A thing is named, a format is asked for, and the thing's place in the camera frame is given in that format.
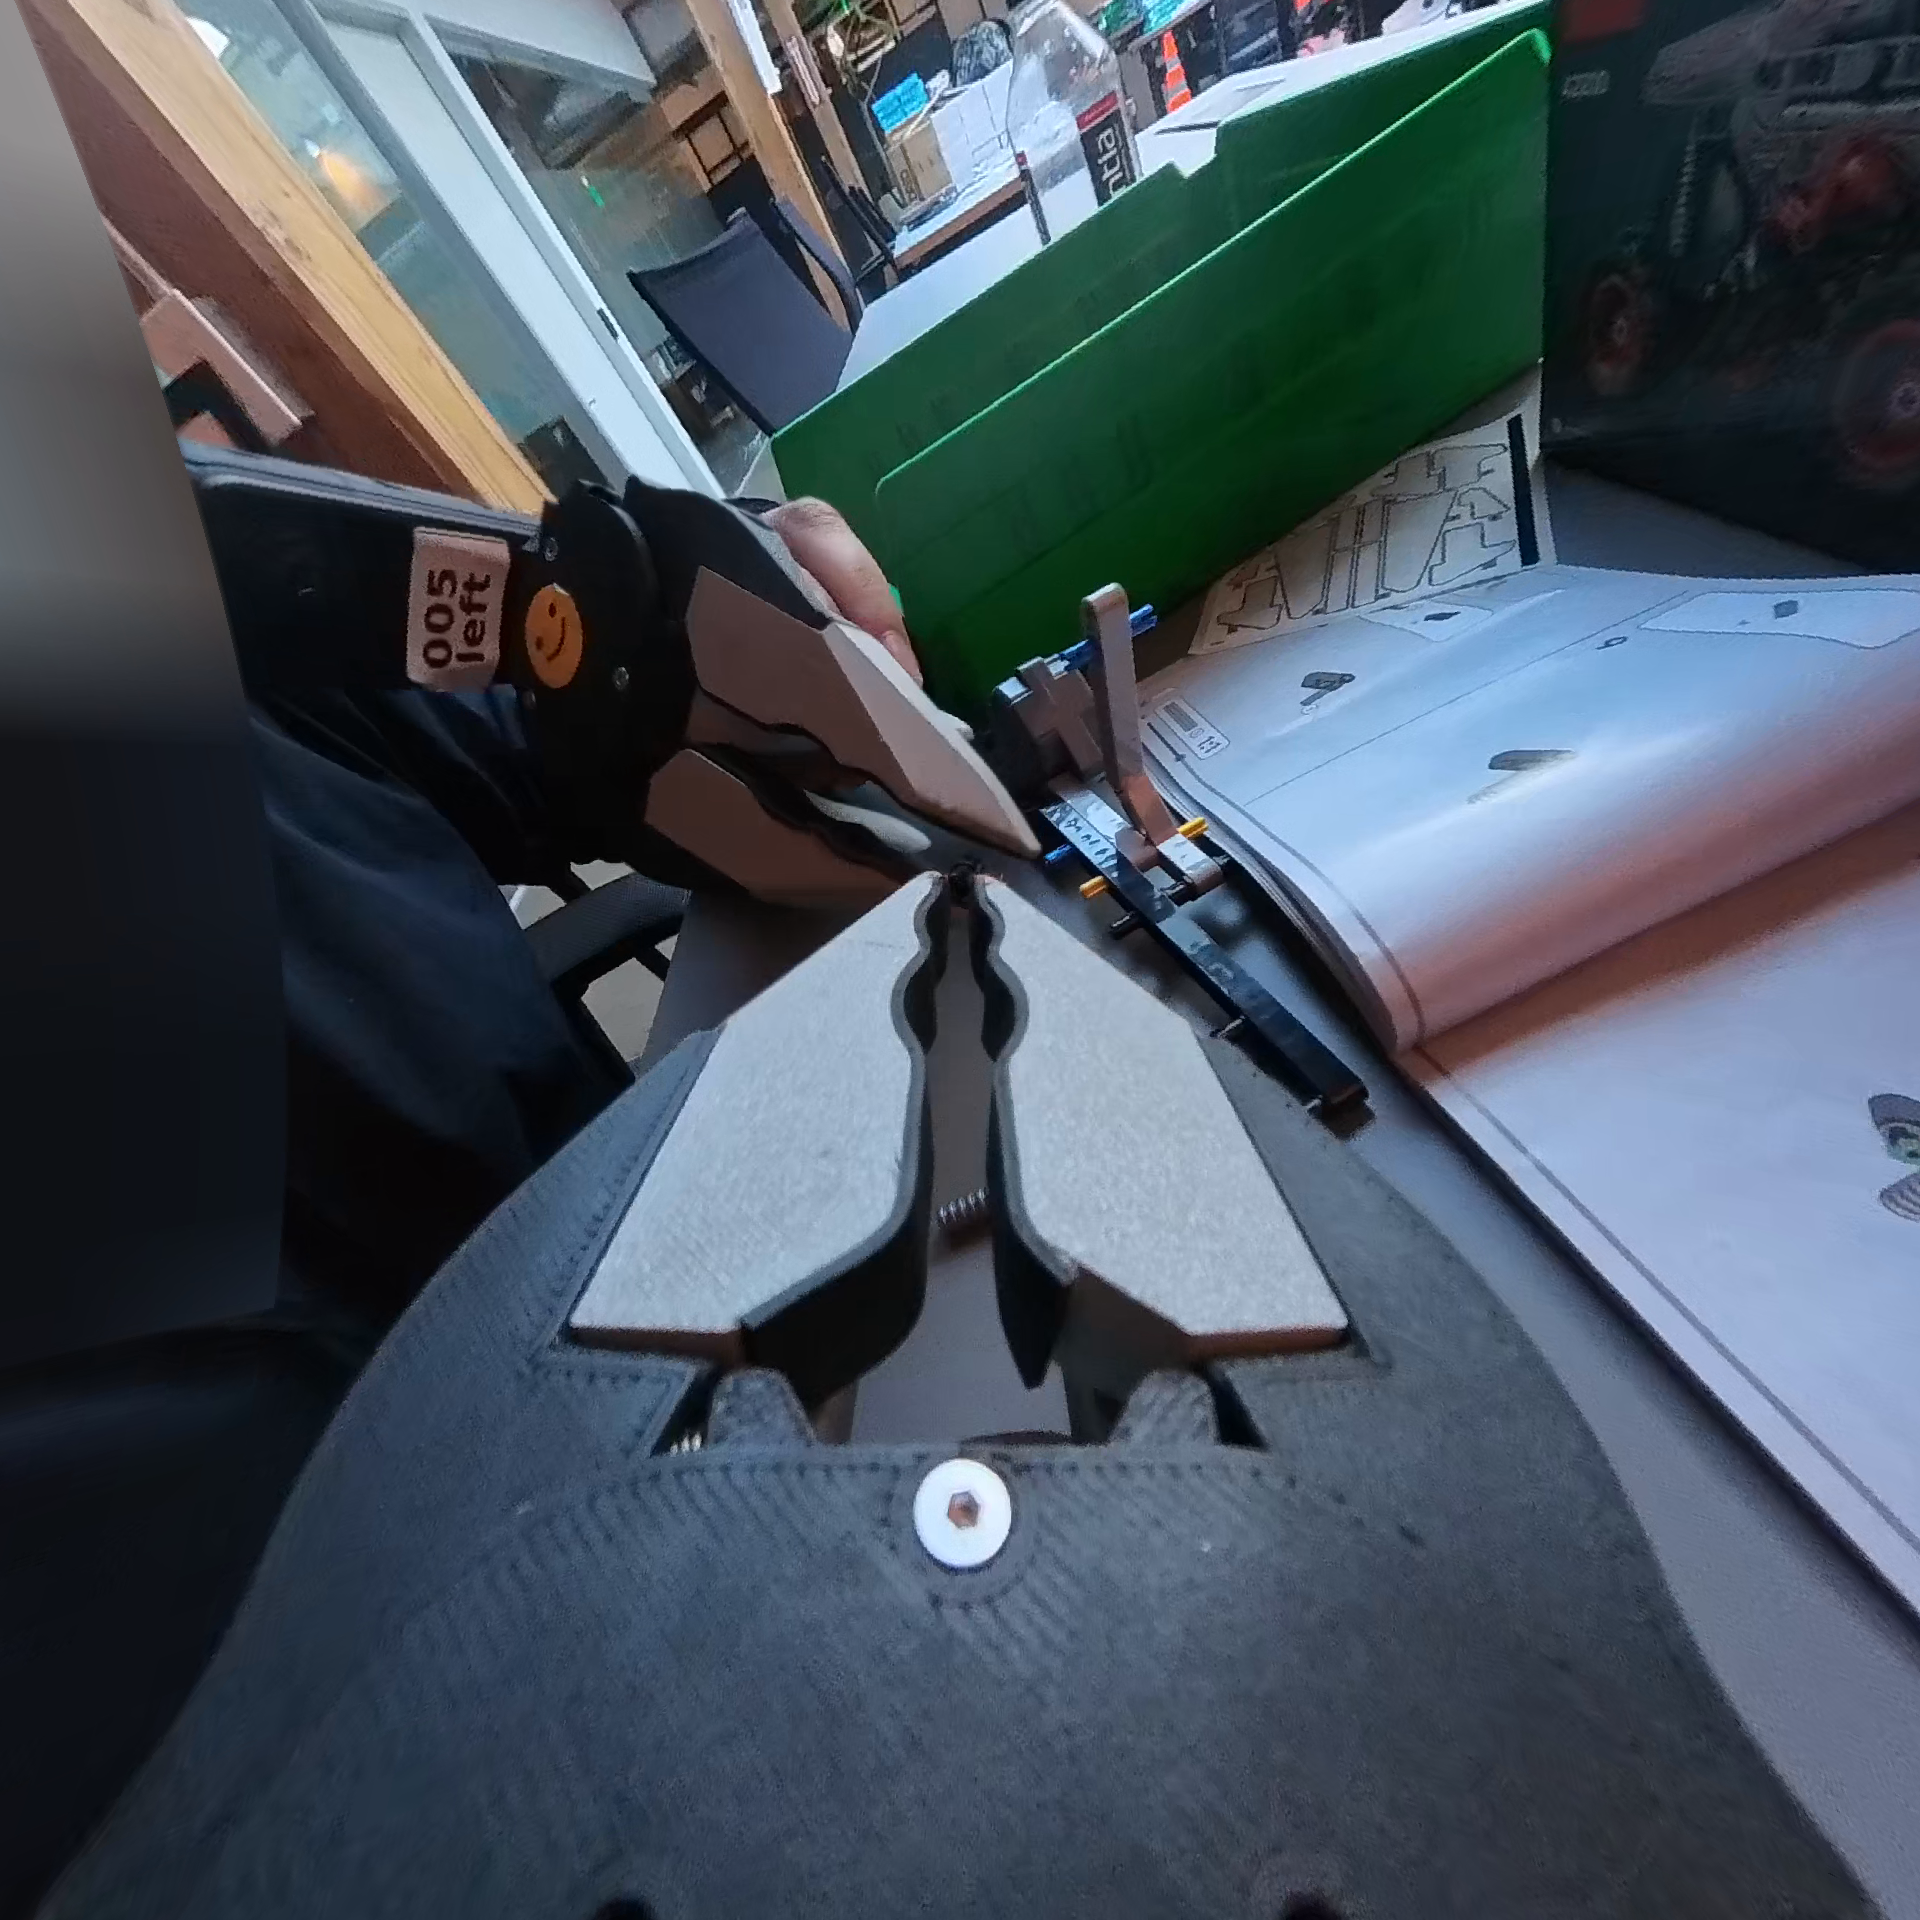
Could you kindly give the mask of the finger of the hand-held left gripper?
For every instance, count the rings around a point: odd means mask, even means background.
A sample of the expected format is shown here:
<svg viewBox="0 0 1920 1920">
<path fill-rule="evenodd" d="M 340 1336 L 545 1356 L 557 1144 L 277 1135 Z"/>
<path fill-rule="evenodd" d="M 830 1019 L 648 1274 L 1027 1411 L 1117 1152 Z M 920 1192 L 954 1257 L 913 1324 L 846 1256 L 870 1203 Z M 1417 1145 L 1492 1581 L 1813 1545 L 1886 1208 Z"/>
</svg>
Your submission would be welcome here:
<svg viewBox="0 0 1920 1920">
<path fill-rule="evenodd" d="M 833 845 L 803 796 L 681 751 L 651 775 L 642 821 L 701 872 L 768 906 L 867 909 L 928 868 L 933 849 L 874 863 Z"/>
<path fill-rule="evenodd" d="M 869 634 L 814 627 L 738 583 L 688 599 L 688 740 L 804 787 L 874 787 L 913 821 L 1035 857 L 1040 842 L 950 715 Z"/>
</svg>

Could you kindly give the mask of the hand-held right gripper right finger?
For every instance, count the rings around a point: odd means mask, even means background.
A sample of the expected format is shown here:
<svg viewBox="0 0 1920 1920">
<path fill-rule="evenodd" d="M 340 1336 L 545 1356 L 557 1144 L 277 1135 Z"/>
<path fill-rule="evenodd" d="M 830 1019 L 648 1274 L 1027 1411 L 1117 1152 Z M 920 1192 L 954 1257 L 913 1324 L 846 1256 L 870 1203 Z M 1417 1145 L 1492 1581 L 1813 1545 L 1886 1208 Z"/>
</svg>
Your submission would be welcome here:
<svg viewBox="0 0 1920 1920">
<path fill-rule="evenodd" d="M 1201 1039 L 1003 880 L 972 889 L 1000 1321 L 1027 1385 L 1331 1352 L 1350 1320 Z"/>
</svg>

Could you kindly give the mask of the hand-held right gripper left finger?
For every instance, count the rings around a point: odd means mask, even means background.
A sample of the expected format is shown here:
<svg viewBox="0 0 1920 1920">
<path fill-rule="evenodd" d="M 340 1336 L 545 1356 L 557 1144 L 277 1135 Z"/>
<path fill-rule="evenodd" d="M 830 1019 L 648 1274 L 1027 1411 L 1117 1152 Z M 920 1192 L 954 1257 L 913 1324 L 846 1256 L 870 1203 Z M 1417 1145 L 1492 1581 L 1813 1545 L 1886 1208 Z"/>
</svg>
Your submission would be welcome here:
<svg viewBox="0 0 1920 1920">
<path fill-rule="evenodd" d="M 728 1019 L 569 1333 L 779 1373 L 806 1408 L 916 1327 L 949 885 L 910 880 Z"/>
</svg>

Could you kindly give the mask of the black and grey toy assembly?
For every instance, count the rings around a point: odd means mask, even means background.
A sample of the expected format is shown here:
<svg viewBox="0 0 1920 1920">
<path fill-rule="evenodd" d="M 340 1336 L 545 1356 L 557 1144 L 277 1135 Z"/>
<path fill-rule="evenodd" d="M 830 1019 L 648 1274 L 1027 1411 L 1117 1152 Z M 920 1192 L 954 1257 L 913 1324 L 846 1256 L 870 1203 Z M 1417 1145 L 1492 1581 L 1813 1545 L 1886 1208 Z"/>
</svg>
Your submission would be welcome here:
<svg viewBox="0 0 1920 1920">
<path fill-rule="evenodd" d="M 1148 935 L 1211 996 L 1222 1040 L 1250 1050 L 1336 1137 L 1354 1137 L 1372 1117 L 1358 1072 L 1198 914 L 1244 872 L 1214 851 L 1205 819 L 1174 813 L 1150 775 L 1137 640 L 1156 624 L 1154 610 L 1134 608 L 1120 586 L 1107 583 L 1080 613 L 1075 645 L 1019 664 L 992 691 L 989 767 L 1040 821 L 1044 860 L 1080 860 L 1088 868 L 1083 897 L 1117 900 L 1110 937 Z"/>
</svg>

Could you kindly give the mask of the person's left forearm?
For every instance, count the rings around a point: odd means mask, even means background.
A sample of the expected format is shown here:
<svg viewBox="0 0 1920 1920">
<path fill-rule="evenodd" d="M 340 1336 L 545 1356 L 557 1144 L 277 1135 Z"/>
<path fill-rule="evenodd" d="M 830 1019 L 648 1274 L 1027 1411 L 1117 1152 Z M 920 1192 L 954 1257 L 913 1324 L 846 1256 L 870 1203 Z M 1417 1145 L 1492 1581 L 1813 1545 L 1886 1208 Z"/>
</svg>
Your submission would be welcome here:
<svg viewBox="0 0 1920 1920">
<path fill-rule="evenodd" d="M 563 842 L 521 708 L 483 692 L 250 705 L 278 913 L 290 1165 L 517 1181 L 605 1108 L 508 892 Z"/>
</svg>

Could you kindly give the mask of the dark toy car set box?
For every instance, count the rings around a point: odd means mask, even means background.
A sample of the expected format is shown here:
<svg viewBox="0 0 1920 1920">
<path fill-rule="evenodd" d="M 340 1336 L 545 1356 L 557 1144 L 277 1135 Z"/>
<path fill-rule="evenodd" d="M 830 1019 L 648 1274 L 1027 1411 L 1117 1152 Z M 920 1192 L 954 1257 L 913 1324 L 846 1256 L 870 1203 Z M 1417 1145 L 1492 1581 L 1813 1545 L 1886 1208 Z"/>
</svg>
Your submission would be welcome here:
<svg viewBox="0 0 1920 1920">
<path fill-rule="evenodd" d="M 1918 568 L 1918 4 L 1552 10 L 1544 444 Z"/>
</svg>

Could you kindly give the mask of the person's left hand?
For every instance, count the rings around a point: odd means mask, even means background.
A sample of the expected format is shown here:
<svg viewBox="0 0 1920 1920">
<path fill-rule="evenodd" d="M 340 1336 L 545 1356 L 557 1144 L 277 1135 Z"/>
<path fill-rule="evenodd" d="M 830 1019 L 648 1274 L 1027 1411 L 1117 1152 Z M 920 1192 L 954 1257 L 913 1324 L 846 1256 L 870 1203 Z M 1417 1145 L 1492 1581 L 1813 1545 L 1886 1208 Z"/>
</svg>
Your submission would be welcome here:
<svg viewBox="0 0 1920 1920">
<path fill-rule="evenodd" d="M 923 683 L 897 589 L 849 519 L 817 496 L 778 504 L 758 519 L 833 599 L 840 618 L 874 636 L 914 683 Z"/>
</svg>

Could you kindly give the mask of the dark office chair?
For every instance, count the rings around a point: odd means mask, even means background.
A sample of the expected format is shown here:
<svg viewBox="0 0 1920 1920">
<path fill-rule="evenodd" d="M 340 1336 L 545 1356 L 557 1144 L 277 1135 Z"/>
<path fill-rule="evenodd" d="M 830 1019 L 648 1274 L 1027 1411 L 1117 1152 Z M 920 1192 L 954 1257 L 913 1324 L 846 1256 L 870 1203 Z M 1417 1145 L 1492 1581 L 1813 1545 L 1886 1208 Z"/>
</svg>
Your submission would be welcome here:
<svg viewBox="0 0 1920 1920">
<path fill-rule="evenodd" d="M 740 210 L 707 247 L 628 284 L 764 437 L 836 391 L 865 301 L 846 260 L 792 204 Z"/>
</svg>

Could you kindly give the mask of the green plastic bin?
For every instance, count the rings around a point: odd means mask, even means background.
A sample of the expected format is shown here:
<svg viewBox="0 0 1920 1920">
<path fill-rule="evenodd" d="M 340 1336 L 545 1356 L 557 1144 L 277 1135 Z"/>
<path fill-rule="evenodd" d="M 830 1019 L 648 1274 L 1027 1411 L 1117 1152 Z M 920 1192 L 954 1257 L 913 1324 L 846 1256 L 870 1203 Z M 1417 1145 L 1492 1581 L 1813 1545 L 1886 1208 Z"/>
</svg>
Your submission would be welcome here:
<svg viewBox="0 0 1920 1920">
<path fill-rule="evenodd" d="M 1261 106 L 779 431 L 984 711 L 1088 593 L 1174 610 L 1544 352 L 1550 7 Z"/>
</svg>

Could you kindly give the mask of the white sticker sheet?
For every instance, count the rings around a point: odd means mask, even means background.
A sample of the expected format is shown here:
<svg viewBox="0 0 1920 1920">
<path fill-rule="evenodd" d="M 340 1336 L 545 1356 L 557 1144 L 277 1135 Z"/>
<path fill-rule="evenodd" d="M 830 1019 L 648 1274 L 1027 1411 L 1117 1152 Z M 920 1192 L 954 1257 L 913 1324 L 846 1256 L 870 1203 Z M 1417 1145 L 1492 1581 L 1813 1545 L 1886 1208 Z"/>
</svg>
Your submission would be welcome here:
<svg viewBox="0 0 1920 1920">
<path fill-rule="evenodd" d="M 1333 498 L 1209 589 L 1192 657 L 1402 613 L 1554 563 L 1540 387 L 1429 439 Z"/>
</svg>

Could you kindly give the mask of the white instruction booklet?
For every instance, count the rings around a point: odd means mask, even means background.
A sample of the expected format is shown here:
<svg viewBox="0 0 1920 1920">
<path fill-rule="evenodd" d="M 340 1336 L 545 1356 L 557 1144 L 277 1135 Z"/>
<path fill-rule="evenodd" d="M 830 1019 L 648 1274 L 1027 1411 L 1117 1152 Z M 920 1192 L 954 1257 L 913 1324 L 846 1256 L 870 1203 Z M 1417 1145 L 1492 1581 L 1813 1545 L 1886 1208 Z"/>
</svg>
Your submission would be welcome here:
<svg viewBox="0 0 1920 1920">
<path fill-rule="evenodd" d="M 1524 568 L 1142 688 L 1408 1081 L 1918 1593 L 1916 579 Z"/>
</svg>

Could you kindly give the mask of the clear plastic water bottle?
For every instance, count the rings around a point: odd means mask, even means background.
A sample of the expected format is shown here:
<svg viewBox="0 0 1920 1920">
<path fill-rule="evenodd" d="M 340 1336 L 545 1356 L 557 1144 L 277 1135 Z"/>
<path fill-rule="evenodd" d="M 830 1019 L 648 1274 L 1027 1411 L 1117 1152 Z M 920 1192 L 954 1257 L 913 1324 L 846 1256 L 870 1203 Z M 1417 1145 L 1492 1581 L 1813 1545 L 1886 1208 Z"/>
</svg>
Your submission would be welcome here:
<svg viewBox="0 0 1920 1920">
<path fill-rule="evenodd" d="M 1021 2 L 1008 34 L 1006 132 L 1048 247 L 1138 181 L 1137 143 L 1117 58 L 1075 4 Z"/>
</svg>

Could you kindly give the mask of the wooden door frame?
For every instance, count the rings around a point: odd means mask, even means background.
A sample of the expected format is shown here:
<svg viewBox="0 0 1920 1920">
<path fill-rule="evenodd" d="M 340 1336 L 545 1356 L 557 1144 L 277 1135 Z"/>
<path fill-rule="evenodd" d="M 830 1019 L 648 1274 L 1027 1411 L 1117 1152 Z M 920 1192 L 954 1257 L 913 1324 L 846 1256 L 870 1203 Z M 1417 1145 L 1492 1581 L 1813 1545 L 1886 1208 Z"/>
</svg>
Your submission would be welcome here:
<svg viewBox="0 0 1920 1920">
<path fill-rule="evenodd" d="M 322 465 L 531 513 L 546 487 L 176 4 L 19 7 L 86 188 L 309 407 Z"/>
</svg>

